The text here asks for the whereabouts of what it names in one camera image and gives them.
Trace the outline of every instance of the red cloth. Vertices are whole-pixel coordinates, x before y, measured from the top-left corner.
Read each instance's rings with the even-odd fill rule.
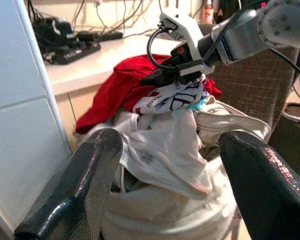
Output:
[[[169,56],[154,54],[153,57],[161,63]],[[94,125],[111,119],[120,106],[131,112],[139,99],[157,88],[140,86],[140,81],[155,69],[147,55],[130,57],[116,65],[113,74],[94,96],[92,107],[78,119],[75,131],[78,134],[87,133]],[[204,86],[215,97],[222,94],[211,79],[207,79]]]

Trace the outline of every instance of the bottle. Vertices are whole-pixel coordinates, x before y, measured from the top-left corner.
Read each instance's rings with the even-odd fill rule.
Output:
[[[214,6],[212,0],[206,0],[205,6],[202,10],[202,23],[213,24],[214,23]]]

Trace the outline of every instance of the clothes pile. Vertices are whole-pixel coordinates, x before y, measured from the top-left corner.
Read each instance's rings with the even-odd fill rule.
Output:
[[[157,62],[168,56],[154,55]],[[77,122],[78,144],[117,130],[123,152],[101,226],[105,240],[221,240],[236,202],[218,138],[244,131],[264,140],[270,127],[216,100],[204,75],[163,87],[140,86],[155,67],[146,55],[119,63]]]

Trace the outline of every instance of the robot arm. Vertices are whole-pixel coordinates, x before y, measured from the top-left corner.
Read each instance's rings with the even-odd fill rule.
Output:
[[[142,85],[171,83],[167,78],[191,80],[212,73],[216,62],[232,64],[269,48],[300,49],[300,0],[270,0],[257,10],[246,7],[205,36],[194,19],[176,8],[163,9],[160,20],[160,28],[168,22],[173,28],[166,31],[172,36],[182,35],[185,43],[171,51],[170,66],[175,72],[169,73],[157,64],[159,70],[146,77]]]

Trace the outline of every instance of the desk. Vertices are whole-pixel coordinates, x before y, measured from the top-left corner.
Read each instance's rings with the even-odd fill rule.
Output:
[[[145,35],[101,42],[101,50],[67,65],[46,63],[52,91],[55,96],[102,84],[122,60],[147,54]],[[180,41],[158,38],[152,44],[152,53],[169,55]]]

